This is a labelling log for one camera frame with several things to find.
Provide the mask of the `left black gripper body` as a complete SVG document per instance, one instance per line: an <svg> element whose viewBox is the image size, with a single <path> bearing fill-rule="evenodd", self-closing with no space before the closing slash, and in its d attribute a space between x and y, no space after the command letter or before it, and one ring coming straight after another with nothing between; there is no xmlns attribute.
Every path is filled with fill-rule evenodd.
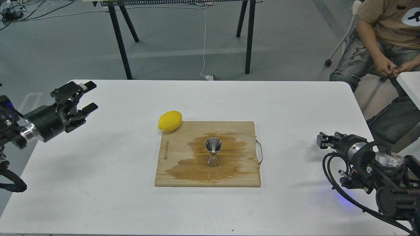
<svg viewBox="0 0 420 236"><path fill-rule="evenodd" d="M69 106L53 104L40 106L24 115L26 125L20 130L20 136L29 143L36 138L42 142L48 142L65 129L65 110Z"/></svg>

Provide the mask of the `person's left hand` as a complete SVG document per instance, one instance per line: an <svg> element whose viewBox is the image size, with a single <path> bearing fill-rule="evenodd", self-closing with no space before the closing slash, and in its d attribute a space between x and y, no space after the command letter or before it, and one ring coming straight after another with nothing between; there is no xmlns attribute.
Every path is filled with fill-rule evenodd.
<svg viewBox="0 0 420 236"><path fill-rule="evenodd" d="M418 66L419 66L418 61L410 60L410 61L404 62L393 72L394 76L397 77L403 72L414 71L414 69Z"/></svg>

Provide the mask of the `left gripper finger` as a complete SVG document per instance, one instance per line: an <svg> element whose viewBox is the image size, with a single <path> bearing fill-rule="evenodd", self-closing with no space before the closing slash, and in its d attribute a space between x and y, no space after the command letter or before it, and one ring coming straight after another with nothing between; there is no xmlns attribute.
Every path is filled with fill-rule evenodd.
<svg viewBox="0 0 420 236"><path fill-rule="evenodd" d="M77 109L75 106L66 113L64 120L64 128L66 133L70 133L76 128L82 126L86 122L86 118L90 113L98 109L95 103L90 103L83 109Z"/></svg>
<svg viewBox="0 0 420 236"><path fill-rule="evenodd" d="M89 81L85 84L68 82L60 88L51 92L51 97L55 100L54 106L57 112L77 112L77 105L83 94L96 88L96 84Z"/></svg>

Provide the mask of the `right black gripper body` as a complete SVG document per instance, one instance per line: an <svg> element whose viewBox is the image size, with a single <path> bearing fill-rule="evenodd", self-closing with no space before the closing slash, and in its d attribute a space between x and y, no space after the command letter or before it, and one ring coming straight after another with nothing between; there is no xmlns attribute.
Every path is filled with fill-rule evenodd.
<svg viewBox="0 0 420 236"><path fill-rule="evenodd" d="M367 140L360 136L350 134L342 139L338 139L336 151L345 156L351 164L355 163L355 153L367 144Z"/></svg>

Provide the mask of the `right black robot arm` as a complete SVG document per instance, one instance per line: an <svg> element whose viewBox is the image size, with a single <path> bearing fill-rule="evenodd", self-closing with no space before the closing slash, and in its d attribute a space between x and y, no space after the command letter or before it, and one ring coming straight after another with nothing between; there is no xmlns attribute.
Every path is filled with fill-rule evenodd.
<svg viewBox="0 0 420 236"><path fill-rule="evenodd" d="M376 142L354 134L319 133L320 149L332 148L323 158L327 180L342 197L373 217L400 228L410 236L419 235L419 160L390 151L374 151ZM378 211L350 197L344 190L376 191Z"/></svg>

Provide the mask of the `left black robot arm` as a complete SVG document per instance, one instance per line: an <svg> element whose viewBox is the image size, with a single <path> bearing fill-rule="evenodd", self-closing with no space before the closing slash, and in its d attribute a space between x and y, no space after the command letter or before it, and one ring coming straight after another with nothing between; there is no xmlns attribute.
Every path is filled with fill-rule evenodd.
<svg viewBox="0 0 420 236"><path fill-rule="evenodd" d="M34 140L48 142L60 133L69 133L84 125L90 113L98 108L90 103L78 109L82 96L96 88L92 81L67 84L54 89L51 97L54 103L40 106L33 111L22 114L14 107L9 97L1 95L0 99L0 144L1 144L1 176L9 183L1 183L1 188L9 192L24 192L27 184L9 169L9 159L5 148L14 145L17 149L25 149Z"/></svg>

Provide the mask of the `person's right hand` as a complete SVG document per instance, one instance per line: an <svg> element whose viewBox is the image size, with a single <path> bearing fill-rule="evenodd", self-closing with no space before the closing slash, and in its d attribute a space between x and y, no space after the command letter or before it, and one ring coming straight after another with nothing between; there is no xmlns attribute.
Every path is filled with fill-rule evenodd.
<svg viewBox="0 0 420 236"><path fill-rule="evenodd" d="M394 71L397 66L384 55L375 55L372 57L375 70L381 77L395 78Z"/></svg>

